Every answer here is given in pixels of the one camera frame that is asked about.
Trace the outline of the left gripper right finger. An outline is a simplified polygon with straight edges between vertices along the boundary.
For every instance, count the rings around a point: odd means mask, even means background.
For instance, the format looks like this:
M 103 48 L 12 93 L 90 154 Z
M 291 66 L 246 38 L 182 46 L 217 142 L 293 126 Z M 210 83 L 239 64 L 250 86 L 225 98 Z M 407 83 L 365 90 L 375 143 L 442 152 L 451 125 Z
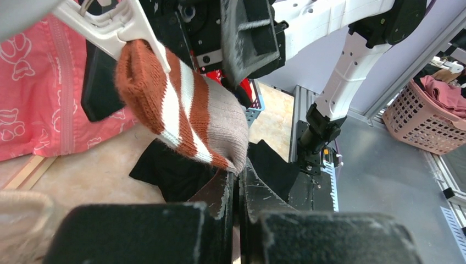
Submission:
M 390 216 L 296 210 L 251 162 L 239 191 L 242 263 L 421 263 L 410 232 Z

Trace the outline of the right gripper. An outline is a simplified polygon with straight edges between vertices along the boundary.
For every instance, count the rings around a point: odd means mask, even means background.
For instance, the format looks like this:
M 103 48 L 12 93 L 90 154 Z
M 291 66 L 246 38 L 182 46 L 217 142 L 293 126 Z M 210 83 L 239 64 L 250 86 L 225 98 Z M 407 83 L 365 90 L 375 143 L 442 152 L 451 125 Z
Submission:
M 156 38 L 200 73 L 221 70 L 232 86 L 285 64 L 285 21 L 273 1 L 141 1 Z M 116 60 L 86 41 L 81 107 L 91 122 L 121 110 L 114 85 Z

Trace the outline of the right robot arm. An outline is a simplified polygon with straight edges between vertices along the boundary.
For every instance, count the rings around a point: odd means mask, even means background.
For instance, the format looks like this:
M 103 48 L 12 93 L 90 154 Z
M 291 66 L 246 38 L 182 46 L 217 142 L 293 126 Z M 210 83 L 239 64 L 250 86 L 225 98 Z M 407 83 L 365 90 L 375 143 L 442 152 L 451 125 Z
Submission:
M 121 1 L 100 15 L 64 1 L 54 15 L 116 59 L 115 86 L 169 148 L 238 173 L 248 125 L 229 85 L 281 68 L 316 40 L 346 29 L 345 44 L 308 112 L 300 144 L 319 153 L 337 137 L 368 73 L 423 20 L 425 1 Z

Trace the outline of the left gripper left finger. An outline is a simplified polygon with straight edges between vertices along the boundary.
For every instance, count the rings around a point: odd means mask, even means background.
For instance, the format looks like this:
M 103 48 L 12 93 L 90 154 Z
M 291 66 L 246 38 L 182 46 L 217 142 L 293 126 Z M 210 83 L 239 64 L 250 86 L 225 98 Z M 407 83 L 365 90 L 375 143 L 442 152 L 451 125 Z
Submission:
M 63 219 L 44 263 L 231 263 L 234 176 L 218 172 L 190 200 L 89 204 Z

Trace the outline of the grey brown striped sock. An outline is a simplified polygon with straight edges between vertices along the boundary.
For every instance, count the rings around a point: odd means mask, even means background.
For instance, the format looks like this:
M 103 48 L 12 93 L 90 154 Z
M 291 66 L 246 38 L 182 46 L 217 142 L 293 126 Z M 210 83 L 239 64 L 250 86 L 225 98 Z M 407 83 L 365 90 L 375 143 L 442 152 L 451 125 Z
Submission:
M 150 46 L 128 42 L 115 86 L 138 121 L 179 154 L 238 174 L 247 160 L 249 127 L 237 98 L 170 51 L 166 73 Z

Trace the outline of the beige and red animal sock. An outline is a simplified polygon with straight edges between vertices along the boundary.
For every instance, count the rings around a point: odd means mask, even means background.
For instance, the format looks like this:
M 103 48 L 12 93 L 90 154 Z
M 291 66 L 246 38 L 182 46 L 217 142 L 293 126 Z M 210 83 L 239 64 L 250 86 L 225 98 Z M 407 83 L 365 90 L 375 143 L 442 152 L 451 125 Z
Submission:
M 1 263 L 41 263 L 66 209 L 49 195 L 1 191 Z

